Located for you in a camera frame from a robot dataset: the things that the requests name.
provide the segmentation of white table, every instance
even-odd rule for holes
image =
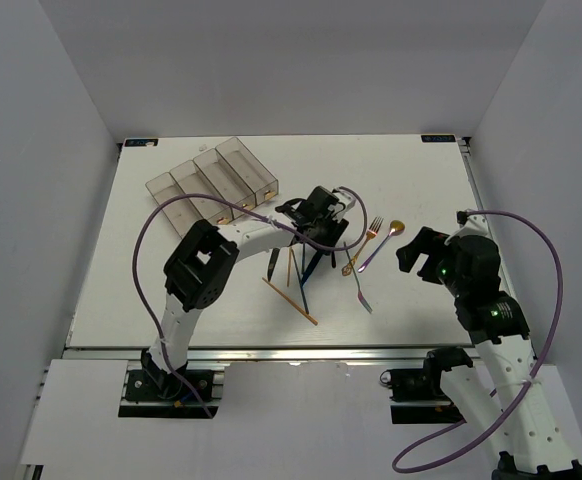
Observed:
[[[423,225],[451,232],[455,212],[475,208],[459,147],[455,143],[422,143],[419,135],[240,137],[280,181],[280,195],[257,211],[269,213],[293,197],[306,197],[322,185],[348,186],[364,199],[370,217],[406,224],[367,271],[360,275],[373,315],[358,303],[352,276],[342,277],[345,255],[333,270],[325,257],[306,285],[314,327],[260,277],[268,255],[247,259],[233,270],[222,297],[208,308],[195,331],[197,347],[414,346],[469,344],[455,318],[453,301],[440,286],[415,274],[401,273],[395,250]],[[131,254],[140,227],[155,208],[145,188],[148,180],[226,138],[161,138],[155,147],[123,148],[104,223],[75,315],[70,347],[137,348],[150,345],[154,326],[131,280]],[[343,239],[360,234],[359,208]],[[142,246],[139,275],[158,316],[165,304],[163,265],[179,242],[160,215]],[[378,244],[368,245],[367,254]],[[273,283],[300,301],[297,282],[286,289],[286,252],[282,251]]]

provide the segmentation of utensil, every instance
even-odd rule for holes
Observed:
[[[345,252],[347,254],[349,262],[351,262],[351,255],[349,255],[349,251],[345,250]],[[362,295],[362,287],[360,286],[360,280],[358,280],[358,274],[355,272],[355,270],[353,270],[353,278],[355,278],[355,283],[358,285],[358,300],[360,301],[362,306],[367,310],[367,312],[373,313],[373,309],[371,308],[371,305],[369,305],[369,302],[367,302],[367,299],[364,298],[364,295]]]
[[[311,315],[309,315],[308,313],[306,313],[304,310],[302,310],[297,303],[295,303],[293,300],[291,300],[289,297],[287,297],[284,293],[282,293],[280,290],[278,290],[278,287],[276,287],[275,285],[273,285],[271,282],[269,282],[266,278],[262,277],[262,281],[264,283],[266,283],[267,285],[269,285],[272,289],[274,289],[276,292],[278,292],[278,294],[284,298],[287,302],[289,302],[291,304],[291,306],[293,308],[295,308],[298,312],[300,312],[307,320],[309,320],[312,324],[314,324],[316,327],[318,326],[318,321],[313,318]]]
[[[378,248],[376,248],[375,251],[369,256],[369,258],[367,258],[364,261],[364,263],[360,266],[360,268],[358,268],[358,273],[364,272],[364,270],[371,263],[371,260],[373,260],[373,257],[375,257],[378,254],[380,249],[384,247],[384,245],[389,241],[391,237],[400,235],[402,232],[404,232],[404,223],[402,223],[400,220],[392,220],[391,224],[389,225],[389,233],[387,234],[386,238],[382,240],[382,243],[378,245]]]
[[[300,294],[302,295],[302,303],[304,304],[304,311],[309,313],[309,305],[307,305],[307,297],[304,296],[304,285],[302,284],[302,278],[300,277],[300,270],[298,269],[298,261],[295,259],[295,252],[291,250],[291,256],[293,257],[293,263],[295,264],[295,272],[298,274],[298,283],[300,284]]]
[[[382,217],[375,217],[373,219],[373,222],[371,222],[371,226],[367,230],[366,240],[364,241],[360,249],[356,252],[356,254],[353,256],[353,258],[349,260],[349,263],[347,263],[342,268],[342,275],[344,275],[345,277],[351,275],[351,272],[353,271],[353,266],[355,265],[355,262],[358,260],[358,256],[360,255],[360,253],[362,253],[362,249],[364,248],[364,246],[369,242],[369,240],[375,238],[378,235],[380,227],[382,226],[382,221],[383,221]]]
[[[291,282],[291,255],[293,255],[293,245],[289,245],[289,259],[287,260],[287,288]]]
[[[269,265],[267,267],[267,280],[269,281],[271,281],[271,277],[273,276],[275,264],[278,263],[278,256],[280,256],[280,249],[274,248],[271,251],[271,257],[269,257]]]
[[[307,268],[304,270],[304,272],[302,272],[302,280],[300,281],[300,283],[303,286],[305,283],[307,283],[307,280],[309,280],[309,277],[311,275],[313,275],[313,271],[318,266],[318,263],[320,263],[320,260],[322,259],[322,257],[324,257],[324,255],[322,255],[321,252],[315,252],[313,254],[313,257],[311,257],[311,261],[307,265]]]

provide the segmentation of white wall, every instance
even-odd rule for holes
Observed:
[[[562,256],[565,301],[551,359],[582,429],[582,0],[547,1],[473,146],[486,205],[536,221]],[[496,227],[540,345],[555,302],[549,253],[525,227]]]
[[[472,134],[544,0],[41,0],[125,136]]]
[[[115,159],[38,2],[0,0],[0,480],[62,351]]]

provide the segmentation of clear plastic container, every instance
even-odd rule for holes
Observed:
[[[148,181],[146,186],[159,205],[183,193],[175,179],[168,172]],[[191,226],[202,219],[200,213],[188,199],[173,202],[162,211],[180,237],[184,237]]]
[[[237,138],[233,137],[216,147],[229,166],[255,193],[256,205],[278,194],[278,179]]]
[[[215,148],[198,155],[193,162],[202,170],[222,198],[247,210],[255,208],[255,194]],[[238,210],[231,211],[233,218],[242,215]]]
[[[184,193],[205,193],[220,197],[220,193],[192,160],[178,165],[170,173]],[[205,198],[192,198],[191,203],[211,223],[224,225],[233,220],[232,211],[226,205]]]

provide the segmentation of wooden skewer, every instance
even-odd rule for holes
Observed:
[[[298,312],[300,312],[302,315],[304,315],[304,317],[309,320],[312,324],[314,324],[315,326],[318,325],[318,321],[313,318],[311,315],[309,315],[307,312],[305,312],[304,310],[302,310],[297,303],[295,303],[293,300],[291,300],[289,297],[287,297],[284,293],[282,293],[278,287],[276,287],[275,285],[273,285],[271,282],[269,282],[266,278],[262,277],[262,281],[264,283],[266,283],[267,285],[269,285],[272,289],[274,289],[276,292],[278,292],[280,294],[280,296],[282,298],[284,298],[287,302],[289,302],[291,304],[291,306],[293,308],[295,308]]]
[[[289,282],[291,281],[291,255],[293,255],[293,247],[289,247],[289,259],[287,260],[287,288],[289,288]]]

